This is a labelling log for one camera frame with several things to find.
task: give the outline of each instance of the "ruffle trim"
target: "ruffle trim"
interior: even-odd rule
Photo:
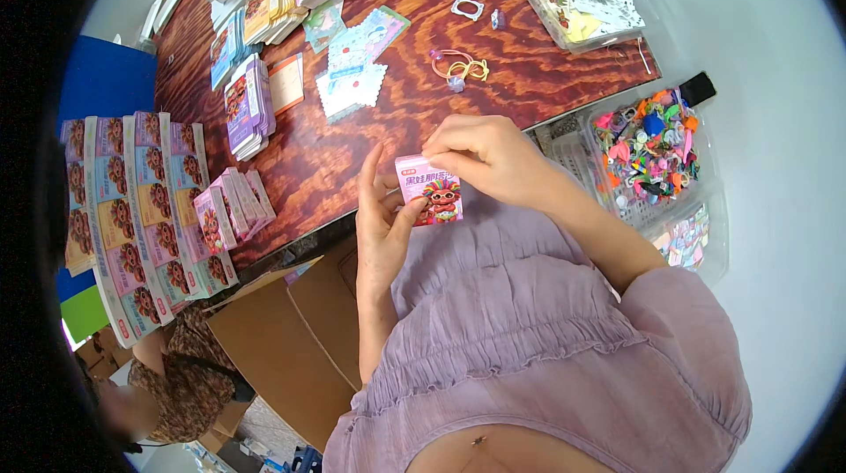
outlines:
[[[468,379],[519,373],[534,362],[562,360],[590,349],[610,354],[645,341],[642,333],[618,318],[573,318],[445,347],[402,365],[379,365],[371,382],[353,398],[356,415],[347,432],[359,418],[381,415],[407,398],[446,390]]]

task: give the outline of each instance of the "clear plastic tray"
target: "clear plastic tray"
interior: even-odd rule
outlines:
[[[654,27],[658,24],[658,16],[650,0],[634,0],[634,7],[643,18],[644,26],[635,27],[626,31],[613,34],[606,34],[595,38],[589,38],[582,42],[570,42],[564,34],[564,30],[558,24],[557,18],[548,10],[542,0],[528,0],[534,12],[541,18],[546,31],[553,37],[555,44],[561,49],[574,54],[586,53],[594,49],[603,48],[608,45],[618,44],[627,40],[633,40],[644,35],[647,27]]]

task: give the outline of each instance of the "red sunglasses character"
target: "red sunglasses character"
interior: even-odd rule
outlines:
[[[435,224],[445,224],[458,219],[459,213],[455,206],[461,198],[461,185],[450,180],[435,180],[423,187],[423,196],[432,203]]]

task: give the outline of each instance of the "hand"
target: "hand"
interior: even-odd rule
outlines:
[[[399,186],[396,174],[376,176],[382,156],[382,143],[376,143],[365,158],[359,173],[359,212],[355,215],[355,234],[359,244],[357,298],[375,299],[391,288],[408,252],[408,236],[426,198],[404,206],[403,193],[389,191]]]
[[[549,208],[550,189],[569,181],[511,119],[500,115],[450,115],[423,145],[423,155],[433,167],[500,202],[539,211]]]

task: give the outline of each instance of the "wood grain tabletop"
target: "wood grain tabletop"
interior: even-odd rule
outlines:
[[[213,179],[227,166],[257,169],[277,213],[253,240],[230,251],[238,270],[353,211],[355,176],[379,140],[385,143],[380,171],[388,172],[396,156],[419,153],[450,113],[506,115],[526,129],[660,77],[645,44],[651,75],[636,41],[576,56],[555,45],[527,0],[476,1],[485,4],[478,22],[451,13],[454,0],[344,0],[348,26],[382,5],[411,26],[376,60],[388,69],[375,108],[334,125],[327,123],[315,85],[315,76],[327,68],[328,49],[315,55],[301,27],[281,45],[265,47],[261,58],[269,65],[303,53],[305,100],[279,116],[268,148],[247,163],[237,163],[229,151],[223,92],[211,90],[211,6],[205,0],[179,3],[156,38],[156,109],[170,112],[174,122],[204,125]],[[505,12],[503,31],[491,27],[494,9]],[[486,59],[487,82],[470,78],[463,92],[450,92],[431,70],[433,48]]]

